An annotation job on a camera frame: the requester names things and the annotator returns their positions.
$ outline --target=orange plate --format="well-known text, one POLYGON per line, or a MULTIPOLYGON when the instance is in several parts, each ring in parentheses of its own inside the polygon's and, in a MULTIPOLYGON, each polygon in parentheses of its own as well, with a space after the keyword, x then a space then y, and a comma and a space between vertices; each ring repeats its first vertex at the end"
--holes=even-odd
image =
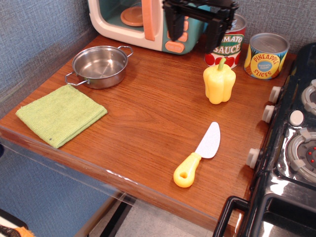
POLYGON ((143 13, 141 6, 134 6, 124 10, 120 19, 124 24, 129 26, 142 26, 143 25, 143 13))

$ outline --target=green cloth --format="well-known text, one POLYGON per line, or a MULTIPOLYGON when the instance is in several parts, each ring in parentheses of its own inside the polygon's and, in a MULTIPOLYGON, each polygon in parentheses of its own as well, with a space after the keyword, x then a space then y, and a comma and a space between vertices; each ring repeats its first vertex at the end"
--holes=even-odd
POLYGON ((71 85, 21 107, 16 115, 41 139, 59 148, 108 111, 71 85))

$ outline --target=pepper stem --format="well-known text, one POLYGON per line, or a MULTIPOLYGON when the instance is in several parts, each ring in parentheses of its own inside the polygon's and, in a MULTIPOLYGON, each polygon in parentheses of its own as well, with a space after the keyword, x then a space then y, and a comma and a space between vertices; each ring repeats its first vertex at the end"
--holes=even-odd
POLYGON ((226 62, 226 58, 222 58, 221 61, 218 64, 218 69, 219 71, 221 71, 223 69, 224 63, 226 62))

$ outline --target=yellow knife handle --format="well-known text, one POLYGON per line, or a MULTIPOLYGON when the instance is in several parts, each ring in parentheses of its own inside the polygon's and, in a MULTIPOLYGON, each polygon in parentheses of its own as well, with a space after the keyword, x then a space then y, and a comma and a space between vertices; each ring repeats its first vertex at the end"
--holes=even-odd
POLYGON ((192 185, 196 176, 196 169, 202 157, 198 153, 191 153, 173 173, 173 181, 181 188, 192 185))

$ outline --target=floor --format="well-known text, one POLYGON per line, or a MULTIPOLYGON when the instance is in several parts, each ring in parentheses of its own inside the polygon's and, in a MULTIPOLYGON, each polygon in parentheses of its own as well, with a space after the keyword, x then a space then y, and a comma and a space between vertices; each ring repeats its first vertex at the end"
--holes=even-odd
MULTIPOLYGON (((99 237, 118 208, 116 201, 89 237, 99 237)), ((211 237, 213 233, 148 203, 136 200, 115 237, 211 237)))

